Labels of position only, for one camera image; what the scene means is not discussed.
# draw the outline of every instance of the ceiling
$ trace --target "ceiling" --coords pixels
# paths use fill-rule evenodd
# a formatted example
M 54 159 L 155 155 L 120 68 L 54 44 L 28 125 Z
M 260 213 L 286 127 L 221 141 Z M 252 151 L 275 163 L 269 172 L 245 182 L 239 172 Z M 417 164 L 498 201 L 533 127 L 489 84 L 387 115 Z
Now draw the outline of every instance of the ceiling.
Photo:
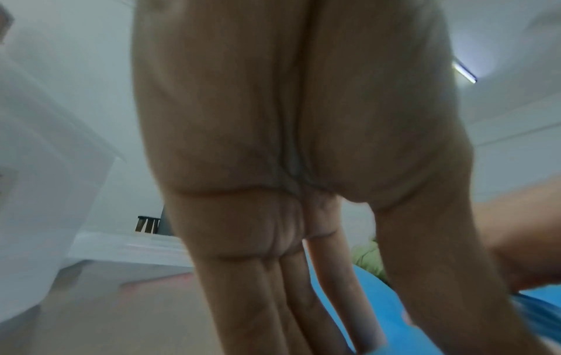
M 561 91 L 561 0 L 443 0 L 456 56 L 479 82 L 463 87 L 477 122 Z

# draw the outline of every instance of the light fixture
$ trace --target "light fixture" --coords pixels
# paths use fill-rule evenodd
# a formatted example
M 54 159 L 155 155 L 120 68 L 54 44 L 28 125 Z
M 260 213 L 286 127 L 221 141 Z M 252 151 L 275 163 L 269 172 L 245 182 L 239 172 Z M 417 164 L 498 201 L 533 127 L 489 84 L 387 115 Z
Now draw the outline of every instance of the light fixture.
M 454 59 L 452 62 L 452 68 L 454 68 L 458 73 L 462 74 L 469 82 L 475 84 L 477 82 L 477 77 L 470 72 L 466 66 L 462 64 L 458 59 Z

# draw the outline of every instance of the green fabric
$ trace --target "green fabric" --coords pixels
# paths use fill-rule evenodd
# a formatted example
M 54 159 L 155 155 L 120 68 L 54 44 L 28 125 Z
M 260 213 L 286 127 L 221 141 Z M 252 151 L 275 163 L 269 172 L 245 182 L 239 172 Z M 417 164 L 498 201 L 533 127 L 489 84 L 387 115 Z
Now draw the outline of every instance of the green fabric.
M 355 246 L 351 250 L 352 263 L 388 284 L 378 243 L 371 240 L 368 245 Z

